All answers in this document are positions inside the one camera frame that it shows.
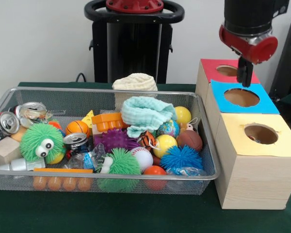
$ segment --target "light green cloth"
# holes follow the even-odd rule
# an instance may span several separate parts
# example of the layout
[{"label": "light green cloth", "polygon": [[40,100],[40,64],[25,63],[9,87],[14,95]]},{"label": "light green cloth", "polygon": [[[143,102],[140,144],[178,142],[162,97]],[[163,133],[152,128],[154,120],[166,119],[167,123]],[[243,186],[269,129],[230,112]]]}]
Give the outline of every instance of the light green cloth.
[{"label": "light green cloth", "polygon": [[124,101],[122,119],[130,125],[127,128],[127,135],[137,138],[144,131],[157,130],[170,119],[176,120],[177,115],[172,104],[153,97],[140,96]]}]

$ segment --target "box with hole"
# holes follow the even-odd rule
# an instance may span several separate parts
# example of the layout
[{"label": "box with hole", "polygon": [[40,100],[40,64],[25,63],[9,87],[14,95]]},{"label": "box with hole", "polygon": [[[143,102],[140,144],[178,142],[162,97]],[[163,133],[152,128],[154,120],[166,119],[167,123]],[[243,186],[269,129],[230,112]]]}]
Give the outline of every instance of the box with hole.
[{"label": "box with hole", "polygon": [[[207,92],[211,80],[223,83],[237,83],[238,60],[201,59],[199,63],[196,94],[206,103]],[[260,83],[257,76],[252,74],[251,83]]]},{"label": "box with hole", "polygon": [[213,138],[216,136],[221,113],[279,114],[263,86],[257,83],[243,87],[240,83],[212,80],[205,110]]},{"label": "box with hole", "polygon": [[291,194],[291,130],[280,115],[220,116],[215,180],[223,209],[284,209]]}]

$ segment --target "metal basket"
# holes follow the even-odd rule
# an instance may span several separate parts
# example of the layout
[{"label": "metal basket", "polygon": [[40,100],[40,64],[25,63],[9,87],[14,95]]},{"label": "metal basket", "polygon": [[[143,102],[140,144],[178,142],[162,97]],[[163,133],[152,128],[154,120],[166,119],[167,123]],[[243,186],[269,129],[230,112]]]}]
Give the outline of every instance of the metal basket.
[{"label": "metal basket", "polygon": [[[82,119],[90,110],[100,114],[101,110],[119,110],[124,100],[132,96],[151,96],[174,106],[184,106],[197,117],[195,127],[203,139],[204,147],[200,153],[207,176],[150,176],[150,175],[114,175],[80,174],[33,171],[0,171],[0,190],[35,190],[35,177],[50,179],[58,177],[62,185],[57,188],[46,185],[44,191],[65,191],[63,182],[67,177],[77,181],[72,191],[89,192],[126,192],[155,194],[192,194],[201,195],[211,180],[219,175],[217,153],[213,145],[204,106],[199,96],[189,92],[141,92],[114,91],[96,89],[36,88],[17,87],[8,90],[0,100],[0,112],[26,102],[42,102],[54,113],[62,128],[76,119]],[[67,161],[48,167],[62,167]]]}]

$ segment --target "white wall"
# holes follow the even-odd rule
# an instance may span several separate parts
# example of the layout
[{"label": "white wall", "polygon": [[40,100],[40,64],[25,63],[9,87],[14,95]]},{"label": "white wall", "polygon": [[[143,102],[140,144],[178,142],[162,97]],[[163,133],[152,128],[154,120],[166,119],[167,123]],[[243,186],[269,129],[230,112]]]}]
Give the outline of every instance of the white wall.
[{"label": "white wall", "polygon": [[[236,59],[218,37],[224,0],[174,0],[186,10],[174,24],[168,83],[195,83],[200,58]],[[20,81],[71,82],[79,72],[94,81],[93,54],[88,51],[92,22],[83,13],[87,0],[0,1],[0,96]],[[274,20],[279,39],[276,55],[255,67],[269,89],[291,22],[291,0],[286,15]]]}]

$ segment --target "baseball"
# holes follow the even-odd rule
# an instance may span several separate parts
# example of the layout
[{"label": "baseball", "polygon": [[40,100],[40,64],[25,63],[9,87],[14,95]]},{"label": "baseball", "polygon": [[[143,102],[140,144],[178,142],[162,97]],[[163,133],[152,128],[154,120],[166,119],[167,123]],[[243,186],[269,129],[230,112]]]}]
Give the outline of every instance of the baseball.
[{"label": "baseball", "polygon": [[137,159],[142,172],[153,165],[152,154],[146,148],[136,147],[130,152]]}]

